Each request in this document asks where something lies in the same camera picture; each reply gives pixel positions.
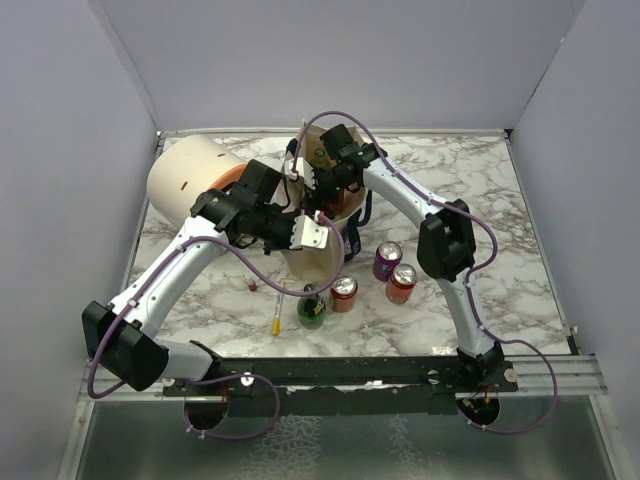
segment cardboard tube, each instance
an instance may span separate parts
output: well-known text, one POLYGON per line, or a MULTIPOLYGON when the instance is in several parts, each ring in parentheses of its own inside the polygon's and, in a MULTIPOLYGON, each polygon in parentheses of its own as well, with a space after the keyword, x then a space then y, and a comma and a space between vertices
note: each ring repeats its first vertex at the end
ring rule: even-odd
POLYGON ((204 135, 183 138, 151 167, 147 178, 149 201, 179 228, 190 215, 198 195, 237 182, 246 164, 204 135))

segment white wall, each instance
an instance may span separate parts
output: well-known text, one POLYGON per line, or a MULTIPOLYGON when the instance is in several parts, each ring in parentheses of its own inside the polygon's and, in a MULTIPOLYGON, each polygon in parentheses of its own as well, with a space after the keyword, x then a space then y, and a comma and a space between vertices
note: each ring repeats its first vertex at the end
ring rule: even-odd
POLYGON ((0 478, 54 478, 115 293, 155 127, 84 0, 0 9, 0 478))
POLYGON ((640 3, 588 0, 512 137, 568 321, 640 472, 640 3))
POLYGON ((583 3, 99 1, 162 130, 336 108, 374 127, 513 128, 583 3))

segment marble surface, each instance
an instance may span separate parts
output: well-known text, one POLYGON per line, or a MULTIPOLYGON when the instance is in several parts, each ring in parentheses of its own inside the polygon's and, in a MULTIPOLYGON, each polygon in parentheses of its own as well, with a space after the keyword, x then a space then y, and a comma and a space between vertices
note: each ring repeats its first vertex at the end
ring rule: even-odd
MULTIPOLYGON (((247 159, 279 168, 289 136, 214 137, 247 159)), ((165 148, 172 143, 167 140, 165 148)), ((383 137, 380 143, 414 179, 440 195, 462 198, 471 211, 495 230, 500 242, 497 260, 479 273, 478 285, 488 325, 499 336, 522 338, 545 353, 569 353, 549 279, 529 221, 524 200, 501 137, 383 137)), ((331 313, 315 331, 297 320, 297 299, 285 297, 282 330, 271 335, 276 292, 258 281, 248 293, 249 271, 227 253, 209 265, 167 317, 161 338, 198 340, 223 356, 373 356, 448 355, 456 335, 443 295, 419 268, 419 282, 409 302, 391 304, 384 284, 372 273, 377 246, 385 240, 402 245, 405 259, 418 267, 418 232, 387 201, 374 194, 373 215, 361 229, 363 249, 344 271, 359 282, 354 309, 331 313)), ((132 278, 139 276, 168 245, 175 229, 152 206, 144 222, 132 278)), ((476 261, 490 254, 486 234, 476 228, 476 261)), ((279 253, 267 257, 260 248, 249 258, 271 279, 287 278, 287 287, 301 289, 279 253)), ((505 346, 507 353, 530 353, 505 346)))

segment cylindrical container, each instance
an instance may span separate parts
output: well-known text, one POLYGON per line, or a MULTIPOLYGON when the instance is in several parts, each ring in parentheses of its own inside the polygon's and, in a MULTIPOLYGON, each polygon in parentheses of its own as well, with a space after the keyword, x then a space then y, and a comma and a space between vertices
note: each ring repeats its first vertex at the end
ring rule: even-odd
POLYGON ((393 273, 387 282, 385 290, 387 298, 393 303, 405 303, 409 300, 417 281, 418 275, 415 268, 407 263, 398 265, 393 269, 393 273))
MULTIPOLYGON (((315 290, 315 285, 308 283, 304 286, 304 291, 315 290)), ((309 297, 302 297, 298 300, 298 319, 304 328, 315 330, 320 328, 324 321, 327 305, 318 294, 309 297)))
POLYGON ((258 290, 258 284, 256 284, 256 281, 253 279, 253 277, 246 277, 245 281, 247 282, 247 287, 249 288, 250 292, 255 292, 256 290, 258 290))
POLYGON ((391 272, 402 261, 402 248, 395 242, 381 243, 376 250, 376 259, 373 261, 373 276, 386 282, 391 272))
POLYGON ((356 279, 346 273, 339 275, 331 287, 333 311, 346 313, 351 310, 356 303, 356 293, 358 293, 358 282, 356 279))
POLYGON ((147 193, 151 205, 181 227, 202 192, 237 182, 247 162, 204 135, 176 142, 151 167, 147 193))

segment marker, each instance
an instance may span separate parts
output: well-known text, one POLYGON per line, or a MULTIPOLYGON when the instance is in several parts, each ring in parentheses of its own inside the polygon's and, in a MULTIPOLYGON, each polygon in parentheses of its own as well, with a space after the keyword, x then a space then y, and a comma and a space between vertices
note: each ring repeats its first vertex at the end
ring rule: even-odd
MULTIPOLYGON (((284 279, 280 280, 280 286, 284 287, 284 279)), ((283 300, 284 300, 284 293, 278 292, 278 299, 276 300, 276 312, 273 315, 273 326, 271 327, 272 335, 280 334, 280 314, 282 312, 283 300)))

